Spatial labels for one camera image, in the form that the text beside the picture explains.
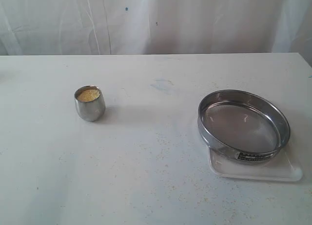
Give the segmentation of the stainless steel cup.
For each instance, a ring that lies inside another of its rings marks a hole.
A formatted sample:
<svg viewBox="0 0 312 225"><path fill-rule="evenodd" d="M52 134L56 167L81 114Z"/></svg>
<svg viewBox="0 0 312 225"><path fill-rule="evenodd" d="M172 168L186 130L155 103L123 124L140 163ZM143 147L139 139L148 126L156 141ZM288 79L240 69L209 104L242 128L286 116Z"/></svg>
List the stainless steel cup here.
<svg viewBox="0 0 312 225"><path fill-rule="evenodd" d="M77 100L77 96L80 92L82 92L85 89L97 89L100 92L100 96L92 101L92 102L80 102ZM94 122L99 120L106 110L106 104L104 100L104 96L102 94L102 91L94 85L87 85L79 88L74 93L74 99L75 99L75 107L78 115L85 121L88 122Z"/></svg>

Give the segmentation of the round steel sieve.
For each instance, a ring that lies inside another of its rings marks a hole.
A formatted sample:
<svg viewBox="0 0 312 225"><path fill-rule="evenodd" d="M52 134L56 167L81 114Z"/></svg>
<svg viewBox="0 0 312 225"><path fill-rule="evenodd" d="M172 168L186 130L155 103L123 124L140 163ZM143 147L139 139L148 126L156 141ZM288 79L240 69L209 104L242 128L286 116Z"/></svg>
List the round steel sieve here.
<svg viewBox="0 0 312 225"><path fill-rule="evenodd" d="M205 96L198 106L197 125L210 150L246 164L269 161L291 137L288 120L274 104L241 90Z"/></svg>

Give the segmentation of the yellow grain pile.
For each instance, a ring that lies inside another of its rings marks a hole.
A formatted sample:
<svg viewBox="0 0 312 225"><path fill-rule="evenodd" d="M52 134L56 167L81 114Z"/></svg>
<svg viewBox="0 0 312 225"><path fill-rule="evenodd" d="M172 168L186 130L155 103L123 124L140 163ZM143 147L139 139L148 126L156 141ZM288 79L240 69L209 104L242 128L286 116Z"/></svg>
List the yellow grain pile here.
<svg viewBox="0 0 312 225"><path fill-rule="evenodd" d="M80 92L77 96L77 100L80 102L92 102L100 96L100 92L97 89L89 88Z"/></svg>

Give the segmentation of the white plastic tray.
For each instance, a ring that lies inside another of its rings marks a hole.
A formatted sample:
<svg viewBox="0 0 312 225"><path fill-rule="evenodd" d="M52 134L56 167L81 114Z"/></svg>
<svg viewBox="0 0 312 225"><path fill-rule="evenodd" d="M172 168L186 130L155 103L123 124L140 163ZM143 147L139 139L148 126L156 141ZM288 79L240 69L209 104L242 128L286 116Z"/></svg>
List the white plastic tray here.
<svg viewBox="0 0 312 225"><path fill-rule="evenodd" d="M225 178L297 182L303 177L299 161L289 150L281 150L268 162L260 164L240 164L207 149L208 163L212 172Z"/></svg>

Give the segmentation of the white backdrop curtain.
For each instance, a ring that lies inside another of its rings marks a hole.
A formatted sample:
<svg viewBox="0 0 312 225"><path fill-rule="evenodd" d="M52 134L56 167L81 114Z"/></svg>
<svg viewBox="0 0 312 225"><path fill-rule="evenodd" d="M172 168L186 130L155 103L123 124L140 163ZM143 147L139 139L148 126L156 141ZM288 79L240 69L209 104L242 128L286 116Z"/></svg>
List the white backdrop curtain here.
<svg viewBox="0 0 312 225"><path fill-rule="evenodd" d="M5 55L312 49L312 0L0 0Z"/></svg>

